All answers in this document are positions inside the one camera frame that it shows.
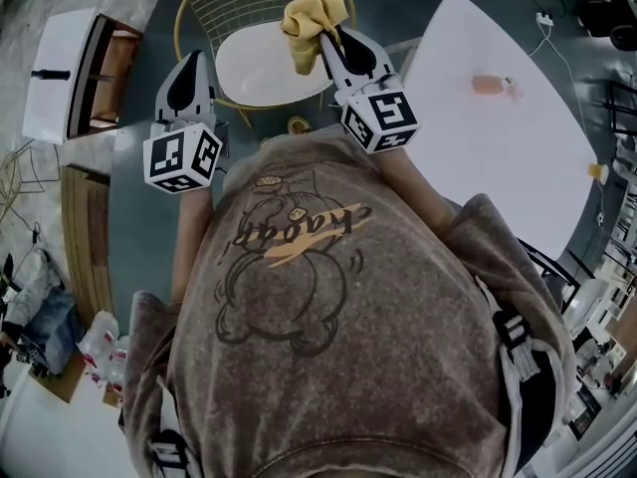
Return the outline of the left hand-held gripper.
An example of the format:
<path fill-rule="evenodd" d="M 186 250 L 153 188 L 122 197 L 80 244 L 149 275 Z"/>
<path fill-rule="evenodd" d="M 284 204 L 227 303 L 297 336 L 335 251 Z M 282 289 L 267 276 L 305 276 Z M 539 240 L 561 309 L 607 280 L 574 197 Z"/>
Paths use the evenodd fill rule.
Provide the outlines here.
<path fill-rule="evenodd" d="M 229 155 L 228 124 L 204 115 L 211 113 L 213 100 L 207 58 L 202 51 L 192 51 L 173 67 L 157 92 L 159 120 L 143 142 L 147 185 L 165 193 L 211 185 L 219 158 Z"/>

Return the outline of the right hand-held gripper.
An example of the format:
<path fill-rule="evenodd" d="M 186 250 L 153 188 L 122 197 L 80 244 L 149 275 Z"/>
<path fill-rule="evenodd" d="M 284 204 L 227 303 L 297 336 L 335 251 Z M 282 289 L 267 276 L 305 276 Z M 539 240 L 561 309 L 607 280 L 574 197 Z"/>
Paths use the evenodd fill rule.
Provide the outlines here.
<path fill-rule="evenodd" d="M 387 52 L 357 30 L 337 30 L 340 42 L 322 32 L 319 44 L 327 75 L 340 90 L 335 94 L 341 107 L 340 123 L 366 153 L 406 146 L 421 125 L 407 100 L 402 80 L 393 73 Z M 353 91 L 353 79 L 363 75 L 370 79 L 380 77 Z"/>

